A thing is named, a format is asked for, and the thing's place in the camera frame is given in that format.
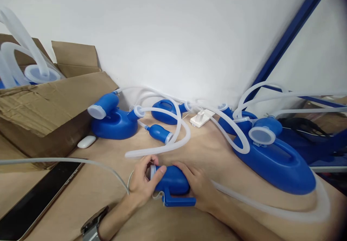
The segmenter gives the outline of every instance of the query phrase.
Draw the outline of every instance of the brown cardboard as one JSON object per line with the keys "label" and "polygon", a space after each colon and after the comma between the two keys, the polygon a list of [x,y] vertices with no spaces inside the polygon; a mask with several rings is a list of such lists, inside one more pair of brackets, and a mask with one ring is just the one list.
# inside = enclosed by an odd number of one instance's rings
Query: brown cardboard
{"label": "brown cardboard", "polygon": [[[15,42],[0,34],[0,43]],[[44,52],[39,40],[34,39]],[[118,88],[100,72],[94,46],[52,42],[56,66],[66,79],[0,90],[0,159],[26,157],[65,157],[89,132],[91,117],[86,109],[102,95]],[[17,55],[21,68],[35,61]],[[8,165],[4,171],[47,168],[51,164]]]}

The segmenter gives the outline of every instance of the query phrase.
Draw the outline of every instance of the wooden table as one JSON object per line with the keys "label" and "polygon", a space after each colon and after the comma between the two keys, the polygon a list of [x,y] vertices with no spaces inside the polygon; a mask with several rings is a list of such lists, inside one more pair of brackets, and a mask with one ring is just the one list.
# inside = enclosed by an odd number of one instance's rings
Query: wooden table
{"label": "wooden table", "polygon": [[[161,124],[151,116],[146,116],[142,121],[148,125]],[[171,132],[175,130],[175,126],[164,127]],[[314,209],[315,192],[303,196],[291,195],[268,184],[238,159],[212,122],[201,128],[194,128],[190,124],[189,127],[192,133],[190,141],[180,149],[159,155],[161,164],[171,165],[178,160],[201,167],[216,182],[267,205],[289,210]],[[107,164],[127,182],[137,161],[126,159],[125,152],[161,145],[143,128],[139,128],[130,139],[98,139],[87,149],[77,149],[72,157]],[[45,174],[46,171],[1,174],[1,190],[7,191],[1,191],[0,216]],[[344,221],[347,199],[334,187],[322,182],[331,201],[330,218],[322,223],[288,221],[234,201],[285,240],[332,240]],[[118,202],[125,193],[110,172],[94,165],[85,165],[26,240],[73,240],[90,216],[103,206]],[[238,237],[227,226],[194,207],[166,208],[160,200],[151,200],[121,228],[115,240],[238,240]]]}

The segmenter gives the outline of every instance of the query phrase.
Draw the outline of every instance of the watch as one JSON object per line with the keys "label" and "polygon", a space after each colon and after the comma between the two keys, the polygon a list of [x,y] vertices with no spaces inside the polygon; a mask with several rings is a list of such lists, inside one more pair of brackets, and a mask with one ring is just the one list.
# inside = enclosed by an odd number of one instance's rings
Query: watch
{"label": "watch", "polygon": [[101,220],[106,216],[108,212],[108,206],[103,207],[97,213],[94,214],[81,228],[83,241],[101,241],[99,237],[99,224]]}

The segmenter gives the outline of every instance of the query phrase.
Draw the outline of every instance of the translucent cap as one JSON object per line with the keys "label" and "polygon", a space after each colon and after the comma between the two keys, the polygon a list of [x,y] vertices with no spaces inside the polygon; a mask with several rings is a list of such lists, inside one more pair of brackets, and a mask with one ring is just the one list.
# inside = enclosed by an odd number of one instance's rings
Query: translucent cap
{"label": "translucent cap", "polygon": [[266,126],[255,126],[248,132],[249,137],[256,143],[269,145],[274,143],[276,135]]}

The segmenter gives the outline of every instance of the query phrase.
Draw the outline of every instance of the blue container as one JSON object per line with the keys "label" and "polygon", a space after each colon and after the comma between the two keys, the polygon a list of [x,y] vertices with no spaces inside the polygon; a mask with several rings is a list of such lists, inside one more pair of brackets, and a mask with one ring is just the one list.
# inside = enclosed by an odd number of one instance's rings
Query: blue container
{"label": "blue container", "polygon": [[123,140],[136,134],[137,120],[129,119],[128,112],[116,109],[104,119],[93,119],[91,129],[98,137]]}
{"label": "blue container", "polygon": [[[250,145],[248,154],[235,154],[260,177],[282,191],[305,195],[316,188],[314,175],[299,153],[285,142],[276,139],[266,147],[256,146],[248,136]],[[234,143],[242,147],[239,137]]]}
{"label": "blue container", "polygon": [[147,131],[149,131],[149,134],[154,139],[159,140],[165,144],[167,144],[173,136],[172,132],[166,130],[165,128],[163,128],[160,125],[152,125],[151,127],[146,126],[145,129]]}
{"label": "blue container", "polygon": [[[173,105],[173,103],[168,100],[168,99],[163,99],[163,100],[160,100],[158,102],[156,102],[153,107],[156,107],[156,108],[161,108],[161,109],[164,109],[164,110],[167,110],[173,114],[177,114],[176,113],[176,109],[175,109],[175,106]],[[178,106],[179,109],[180,109],[180,112],[181,112],[181,118],[182,118],[182,114],[185,113],[185,112],[188,112],[189,110],[191,110],[190,106],[189,106],[189,103],[183,103],[181,105]],[[177,120],[167,114],[164,114],[164,113],[160,113],[160,112],[157,112],[157,111],[152,111],[152,116],[157,119],[158,121],[160,122],[163,122],[165,124],[170,124],[170,125],[175,125],[177,124]]]}
{"label": "blue container", "polygon": [[[226,108],[225,110],[223,110],[222,112],[225,113],[228,117],[230,117],[233,120],[233,118],[232,118],[233,112],[230,110],[229,107]],[[249,117],[251,119],[257,119],[257,116],[255,116],[254,114],[247,112],[247,111],[242,111],[242,116],[243,117]],[[244,133],[248,133],[249,130],[252,128],[252,122],[251,121],[240,121],[240,122],[235,121],[235,122]],[[223,118],[220,117],[218,120],[218,123],[222,126],[222,128],[228,134],[236,135],[235,130],[231,127],[231,125],[228,124],[228,122],[226,120],[224,120]]]}
{"label": "blue container", "polygon": [[144,117],[140,106],[128,113],[120,110],[115,92],[102,96],[94,105],[88,107],[89,114],[95,119],[91,122],[93,133],[101,138],[123,140],[137,132],[137,120]]}
{"label": "blue container", "polygon": [[[151,179],[160,166],[151,165]],[[190,186],[183,172],[176,166],[168,166],[166,172],[155,187],[156,191],[163,191],[162,198],[166,207],[191,207],[195,206],[196,198],[173,198],[171,195],[186,195],[189,193]]]}
{"label": "blue container", "polygon": [[270,145],[278,135],[282,132],[282,124],[273,116],[261,118],[254,123],[252,129],[249,130],[249,137],[258,144]]}
{"label": "blue container", "polygon": [[103,95],[94,105],[88,107],[88,113],[95,119],[103,119],[110,116],[119,103],[119,98],[115,92]]}

